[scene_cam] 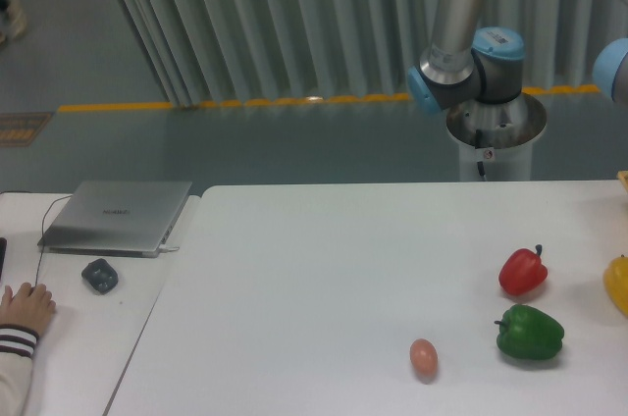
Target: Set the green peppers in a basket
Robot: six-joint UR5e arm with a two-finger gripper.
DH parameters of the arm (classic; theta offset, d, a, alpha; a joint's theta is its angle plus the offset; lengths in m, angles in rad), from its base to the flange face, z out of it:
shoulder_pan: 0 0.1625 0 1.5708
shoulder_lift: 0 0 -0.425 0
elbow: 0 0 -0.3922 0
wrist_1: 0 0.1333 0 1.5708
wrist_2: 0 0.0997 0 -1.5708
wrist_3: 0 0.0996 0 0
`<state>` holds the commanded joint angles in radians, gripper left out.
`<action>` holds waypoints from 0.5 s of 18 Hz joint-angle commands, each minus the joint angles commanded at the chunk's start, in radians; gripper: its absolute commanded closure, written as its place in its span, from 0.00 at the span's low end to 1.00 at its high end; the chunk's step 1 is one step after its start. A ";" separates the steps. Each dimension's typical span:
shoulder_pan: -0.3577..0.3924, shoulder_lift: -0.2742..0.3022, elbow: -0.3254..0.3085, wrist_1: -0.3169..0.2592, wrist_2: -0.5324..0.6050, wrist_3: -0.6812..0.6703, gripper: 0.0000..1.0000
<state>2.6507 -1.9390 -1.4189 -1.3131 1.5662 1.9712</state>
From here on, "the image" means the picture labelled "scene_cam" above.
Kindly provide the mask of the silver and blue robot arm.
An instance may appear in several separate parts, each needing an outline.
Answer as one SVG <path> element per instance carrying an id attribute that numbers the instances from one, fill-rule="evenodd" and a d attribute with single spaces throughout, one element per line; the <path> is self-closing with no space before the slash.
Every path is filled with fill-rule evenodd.
<path id="1" fill-rule="evenodd" d="M 407 72 L 414 101 L 428 113 L 463 102 L 506 104 L 522 92 L 523 41 L 516 32 L 491 45 L 488 30 L 476 30 L 485 0 L 439 0 L 430 45 Z M 593 79 L 613 102 L 627 105 L 627 38 L 598 56 Z"/>

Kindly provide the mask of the white striped sleeve forearm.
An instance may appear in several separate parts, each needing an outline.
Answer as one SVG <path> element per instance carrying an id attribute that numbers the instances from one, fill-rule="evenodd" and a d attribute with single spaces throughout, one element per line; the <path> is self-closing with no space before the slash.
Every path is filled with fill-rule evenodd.
<path id="1" fill-rule="evenodd" d="M 21 415 L 32 376 L 32 357 L 39 341 L 34 330 L 1 326 L 1 414 Z"/>

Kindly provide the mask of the person's bare hand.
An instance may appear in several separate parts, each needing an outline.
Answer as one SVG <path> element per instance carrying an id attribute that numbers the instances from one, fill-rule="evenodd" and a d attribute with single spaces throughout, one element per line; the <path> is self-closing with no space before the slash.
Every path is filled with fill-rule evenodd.
<path id="1" fill-rule="evenodd" d="M 1 325 L 25 328 L 40 338 L 48 329 L 56 311 L 56 302 L 46 285 L 23 283 L 13 291 L 5 286 L 1 297 Z"/>

